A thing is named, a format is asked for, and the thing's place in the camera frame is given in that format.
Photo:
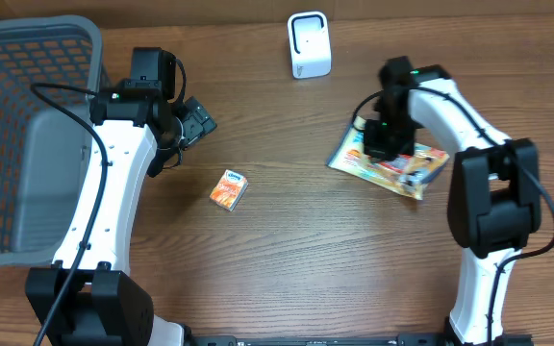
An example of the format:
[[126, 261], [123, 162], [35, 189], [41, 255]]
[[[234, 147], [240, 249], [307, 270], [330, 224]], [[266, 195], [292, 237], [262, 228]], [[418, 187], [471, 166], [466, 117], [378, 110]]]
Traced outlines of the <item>yellow snack bag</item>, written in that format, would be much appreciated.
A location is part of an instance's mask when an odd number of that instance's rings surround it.
[[443, 170], [449, 155], [442, 150], [415, 144], [412, 156], [374, 162], [364, 153], [363, 134], [348, 126], [327, 166], [417, 200]]

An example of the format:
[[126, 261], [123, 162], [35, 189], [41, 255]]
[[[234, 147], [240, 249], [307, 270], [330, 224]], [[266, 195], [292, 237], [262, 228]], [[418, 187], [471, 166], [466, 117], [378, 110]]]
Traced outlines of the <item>orange white tissue pack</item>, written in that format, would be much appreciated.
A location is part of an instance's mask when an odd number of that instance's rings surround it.
[[220, 207], [233, 211], [248, 186], [246, 177], [226, 169], [210, 194], [210, 199]]

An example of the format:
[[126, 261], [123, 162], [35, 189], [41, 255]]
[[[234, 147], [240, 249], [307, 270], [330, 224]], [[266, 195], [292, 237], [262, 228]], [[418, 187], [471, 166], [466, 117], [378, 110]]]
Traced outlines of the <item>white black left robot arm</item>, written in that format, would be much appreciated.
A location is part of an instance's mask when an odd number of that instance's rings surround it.
[[137, 47], [131, 76], [114, 87], [85, 90], [83, 120], [31, 91], [88, 131], [92, 154], [76, 210], [50, 266], [31, 268], [25, 293], [41, 327], [35, 343], [53, 345], [187, 345], [188, 327], [157, 316], [151, 296], [129, 276], [139, 193], [147, 177], [180, 165], [182, 155], [216, 128], [186, 97], [182, 62], [159, 47]]

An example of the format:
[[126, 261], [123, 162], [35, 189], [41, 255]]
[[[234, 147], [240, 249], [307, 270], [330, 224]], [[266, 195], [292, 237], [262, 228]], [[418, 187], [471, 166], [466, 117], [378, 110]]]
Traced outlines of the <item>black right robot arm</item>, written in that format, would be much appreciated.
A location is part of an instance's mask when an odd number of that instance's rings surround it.
[[541, 225], [535, 144], [496, 130], [439, 65], [415, 68], [407, 57], [393, 58], [378, 78], [379, 117], [364, 125], [365, 154], [374, 161], [411, 155], [416, 130], [425, 128], [453, 160], [447, 220], [462, 260], [445, 342], [532, 344], [529, 335], [505, 334], [501, 317], [511, 271]]

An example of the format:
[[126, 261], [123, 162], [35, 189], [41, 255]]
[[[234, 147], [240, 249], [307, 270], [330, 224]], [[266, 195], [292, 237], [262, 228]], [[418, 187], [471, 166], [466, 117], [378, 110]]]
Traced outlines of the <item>white barcode scanner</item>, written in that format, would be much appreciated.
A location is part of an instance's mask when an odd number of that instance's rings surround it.
[[287, 23], [292, 77], [326, 76], [332, 68], [328, 19], [323, 12], [293, 14]]

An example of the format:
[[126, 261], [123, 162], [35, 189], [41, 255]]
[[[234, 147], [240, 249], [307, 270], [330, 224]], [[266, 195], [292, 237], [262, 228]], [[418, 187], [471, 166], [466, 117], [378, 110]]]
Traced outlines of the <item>grey plastic shopping basket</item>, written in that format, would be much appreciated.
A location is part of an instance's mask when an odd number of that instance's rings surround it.
[[0, 266], [49, 262], [63, 242], [87, 172], [91, 137], [39, 100], [45, 95], [83, 119], [75, 87], [109, 82], [97, 26], [78, 15], [0, 21]]

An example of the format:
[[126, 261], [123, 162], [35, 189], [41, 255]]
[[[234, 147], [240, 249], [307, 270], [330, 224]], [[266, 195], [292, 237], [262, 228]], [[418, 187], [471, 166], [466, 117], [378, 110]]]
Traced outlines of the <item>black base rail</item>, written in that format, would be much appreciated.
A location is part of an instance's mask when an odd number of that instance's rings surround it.
[[444, 334], [399, 334], [393, 337], [236, 338], [231, 335], [190, 336], [184, 346], [457, 346]]

